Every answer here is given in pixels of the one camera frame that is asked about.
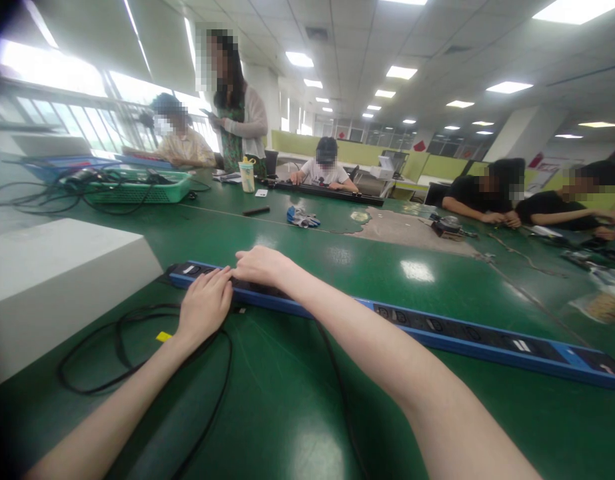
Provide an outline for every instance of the green dress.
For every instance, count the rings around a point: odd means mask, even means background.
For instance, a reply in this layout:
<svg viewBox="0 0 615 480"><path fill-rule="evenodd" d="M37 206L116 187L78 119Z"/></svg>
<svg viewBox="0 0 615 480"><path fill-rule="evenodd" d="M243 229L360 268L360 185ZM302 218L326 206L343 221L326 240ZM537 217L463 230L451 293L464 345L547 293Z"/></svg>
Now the green dress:
<svg viewBox="0 0 615 480"><path fill-rule="evenodd" d="M219 118L229 118L232 121L243 123L245 120L245 106L243 101L238 108L219 108L217 109ZM221 142L223 143L223 162L225 171L228 173L239 171L239 162L243 161L243 143L242 138L234 135L221 127ZM248 155L247 158L255 159L254 175L260 179L267 177L267 169L265 168L265 159L257 158L253 155Z"/></svg>

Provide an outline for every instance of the white shirt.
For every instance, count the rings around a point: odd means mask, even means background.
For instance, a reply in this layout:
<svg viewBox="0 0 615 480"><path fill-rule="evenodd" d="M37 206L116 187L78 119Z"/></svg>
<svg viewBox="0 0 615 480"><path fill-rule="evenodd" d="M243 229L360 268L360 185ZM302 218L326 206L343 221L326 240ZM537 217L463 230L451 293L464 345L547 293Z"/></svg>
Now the white shirt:
<svg viewBox="0 0 615 480"><path fill-rule="evenodd" d="M183 137L175 133L163 137L155 153L168 160L189 160L200 167L216 167L214 152L203 135L191 127L187 128L187 135Z"/></svg>
<svg viewBox="0 0 615 480"><path fill-rule="evenodd" d="M265 148L263 147L263 137L267 135L267 113L265 104L256 90L249 85L245 89L245 118L243 123L225 119L225 130L238 137L241 137L241 144L244 155L253 155L258 159L265 159Z"/></svg>
<svg viewBox="0 0 615 480"><path fill-rule="evenodd" d="M344 183L350 178L341 165L337 163L319 165L315 159L305 162L301 171L305 173L303 183L308 185L319 186L323 183L324 186L328 186L331 183Z"/></svg>

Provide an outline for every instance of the yellow shirt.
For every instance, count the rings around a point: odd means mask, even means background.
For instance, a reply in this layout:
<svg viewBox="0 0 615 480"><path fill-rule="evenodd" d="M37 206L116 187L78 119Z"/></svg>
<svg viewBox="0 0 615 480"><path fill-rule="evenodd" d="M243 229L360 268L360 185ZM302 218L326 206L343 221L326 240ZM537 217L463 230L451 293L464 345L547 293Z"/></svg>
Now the yellow shirt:
<svg viewBox="0 0 615 480"><path fill-rule="evenodd" d="M209 147L203 135L191 127L187 128L187 135L179 137L171 133L163 140L156 149L158 155L167 160L180 159L186 160L190 165L199 167L216 167L214 152Z"/></svg>

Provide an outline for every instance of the black shirt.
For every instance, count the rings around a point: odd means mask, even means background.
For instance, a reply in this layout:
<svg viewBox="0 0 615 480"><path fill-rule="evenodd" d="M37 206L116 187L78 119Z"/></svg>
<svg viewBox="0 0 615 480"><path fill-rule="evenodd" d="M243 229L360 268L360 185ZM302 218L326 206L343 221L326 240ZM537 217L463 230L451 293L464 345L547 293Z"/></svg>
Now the black shirt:
<svg viewBox="0 0 615 480"><path fill-rule="evenodd" d="M512 202L501 192L482 192L479 190L479 177L464 175L457 177L446 197L467 205L473 210L485 213L488 210L507 213L512 210Z"/></svg>
<svg viewBox="0 0 615 480"><path fill-rule="evenodd" d="M531 216L535 213L563 213L569 211L584 210L586 207L579 202L566 202L555 192L549 190L536 193L529 199L519 202L516 212L523 223L532 223ZM564 230L591 230L600 227L601 224L592 216L570 220L563 223L548 225L549 227Z"/></svg>

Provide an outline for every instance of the white cardigan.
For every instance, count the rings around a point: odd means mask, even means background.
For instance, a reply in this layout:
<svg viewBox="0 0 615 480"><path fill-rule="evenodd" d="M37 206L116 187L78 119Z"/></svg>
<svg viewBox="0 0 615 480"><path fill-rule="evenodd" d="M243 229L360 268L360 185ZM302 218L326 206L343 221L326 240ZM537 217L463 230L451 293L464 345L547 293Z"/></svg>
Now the white cardigan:
<svg viewBox="0 0 615 480"><path fill-rule="evenodd" d="M265 112L265 104L256 93L256 90L247 86L245 89L245 119L243 123L234 120L225 119L225 130L241 137L243 154L254 155L259 159L265 159L265 148L263 147L263 139L267 135L267 113ZM219 146L221 154L223 153L223 142L220 141Z"/></svg>

